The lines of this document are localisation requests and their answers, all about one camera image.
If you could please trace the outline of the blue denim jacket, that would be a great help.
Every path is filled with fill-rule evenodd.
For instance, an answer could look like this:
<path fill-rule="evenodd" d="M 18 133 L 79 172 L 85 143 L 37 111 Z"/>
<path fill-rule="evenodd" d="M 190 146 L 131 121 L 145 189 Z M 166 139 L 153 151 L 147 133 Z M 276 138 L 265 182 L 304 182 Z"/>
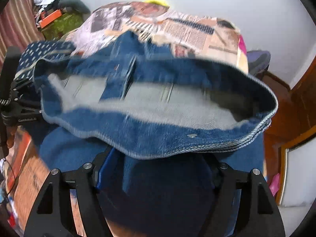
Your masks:
<path fill-rule="evenodd" d="M 203 158 L 263 166 L 263 131 L 278 108 L 269 87 L 213 60 L 174 57 L 126 32 L 87 57 L 33 68 L 46 126 L 28 130 L 48 168 L 75 170 L 110 150 L 104 216 L 148 236 L 197 236 L 217 179 Z"/>

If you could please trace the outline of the pink croc shoe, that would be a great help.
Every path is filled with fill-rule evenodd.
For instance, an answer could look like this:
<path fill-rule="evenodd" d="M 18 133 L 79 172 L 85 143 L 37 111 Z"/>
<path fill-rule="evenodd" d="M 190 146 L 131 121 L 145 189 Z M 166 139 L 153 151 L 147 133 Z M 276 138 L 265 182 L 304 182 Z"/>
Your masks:
<path fill-rule="evenodd" d="M 280 174 L 279 173 L 273 176 L 271 184 L 269 185 L 269 188 L 272 195 L 275 196 L 280 189 Z"/>

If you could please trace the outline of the navy patterned cloth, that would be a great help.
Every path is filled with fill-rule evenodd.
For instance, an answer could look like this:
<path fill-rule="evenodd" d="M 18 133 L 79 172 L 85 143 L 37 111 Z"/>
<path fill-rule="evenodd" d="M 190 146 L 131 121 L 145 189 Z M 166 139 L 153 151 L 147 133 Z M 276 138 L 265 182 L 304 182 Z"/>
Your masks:
<path fill-rule="evenodd" d="M 33 79 L 35 64 L 40 59 L 58 60 L 75 50 L 72 42 L 38 41 L 29 44 L 19 60 L 14 80 Z"/>

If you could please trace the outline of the striped brown curtain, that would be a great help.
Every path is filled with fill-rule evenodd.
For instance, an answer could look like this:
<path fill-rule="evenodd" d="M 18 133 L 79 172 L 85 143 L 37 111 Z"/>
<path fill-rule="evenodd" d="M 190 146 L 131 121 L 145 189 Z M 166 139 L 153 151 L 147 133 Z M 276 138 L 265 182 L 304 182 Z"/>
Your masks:
<path fill-rule="evenodd" d="M 7 48 L 15 46 L 24 51 L 28 44 L 44 40 L 35 24 L 34 0 L 9 0 L 1 12 L 1 63 Z"/>

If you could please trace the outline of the orange box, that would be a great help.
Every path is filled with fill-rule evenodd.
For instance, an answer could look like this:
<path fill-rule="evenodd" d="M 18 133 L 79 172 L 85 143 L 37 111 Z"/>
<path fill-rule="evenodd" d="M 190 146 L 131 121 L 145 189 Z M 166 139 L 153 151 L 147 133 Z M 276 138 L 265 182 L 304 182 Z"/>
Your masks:
<path fill-rule="evenodd" d="M 50 23 L 52 23 L 54 20 L 62 16 L 61 10 L 56 10 L 53 13 L 49 14 L 48 16 L 44 17 L 40 20 L 39 24 L 41 28 L 46 27 Z"/>

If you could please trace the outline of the brown wooden door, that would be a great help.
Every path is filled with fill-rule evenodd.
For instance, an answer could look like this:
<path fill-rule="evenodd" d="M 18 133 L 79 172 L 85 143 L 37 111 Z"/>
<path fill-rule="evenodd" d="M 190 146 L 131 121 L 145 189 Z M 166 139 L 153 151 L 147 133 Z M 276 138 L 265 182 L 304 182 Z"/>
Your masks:
<path fill-rule="evenodd" d="M 293 88 L 270 72 L 262 80 L 278 99 L 278 111 L 264 133 L 265 173 L 271 183 L 281 170 L 281 146 L 315 128 L 315 60 Z"/>

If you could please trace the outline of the dark grey cloth pile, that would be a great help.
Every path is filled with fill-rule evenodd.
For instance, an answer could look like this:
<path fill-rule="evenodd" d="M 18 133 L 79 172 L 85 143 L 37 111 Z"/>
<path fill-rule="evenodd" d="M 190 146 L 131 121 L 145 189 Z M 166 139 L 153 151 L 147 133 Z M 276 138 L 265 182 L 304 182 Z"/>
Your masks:
<path fill-rule="evenodd" d="M 81 14 L 90 14 L 90 9 L 81 0 L 34 0 L 34 5 L 46 12 L 71 8 Z"/>

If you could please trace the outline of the yellow object behind bed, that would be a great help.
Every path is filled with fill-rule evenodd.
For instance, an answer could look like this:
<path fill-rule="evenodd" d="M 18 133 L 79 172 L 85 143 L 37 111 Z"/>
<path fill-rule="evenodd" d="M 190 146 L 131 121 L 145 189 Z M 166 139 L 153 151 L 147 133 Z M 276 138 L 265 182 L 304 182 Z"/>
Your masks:
<path fill-rule="evenodd" d="M 169 7 L 169 4 L 167 1 L 165 0 L 144 0 L 145 3 L 152 3 L 152 4 L 156 4 L 156 5 L 161 5 L 164 7 Z"/>

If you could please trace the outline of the newspaper print bed sheet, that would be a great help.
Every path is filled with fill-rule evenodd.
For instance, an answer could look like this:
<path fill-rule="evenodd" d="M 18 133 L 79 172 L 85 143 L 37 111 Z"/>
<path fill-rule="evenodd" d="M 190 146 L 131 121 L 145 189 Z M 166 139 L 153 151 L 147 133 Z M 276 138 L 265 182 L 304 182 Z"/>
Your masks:
<path fill-rule="evenodd" d="M 248 71 L 242 35 L 231 22 L 216 17 L 183 14 L 145 2 L 111 3 L 87 16 L 85 22 L 59 41 L 72 42 L 74 55 L 89 56 L 111 44 L 126 31 L 141 42 L 166 48 L 175 57 L 216 59 Z M 98 139 L 79 139 L 64 129 L 37 122 L 18 127 L 2 169 L 10 193 L 10 224 L 24 231 L 36 195 L 48 170 L 78 168 L 105 149 Z"/>

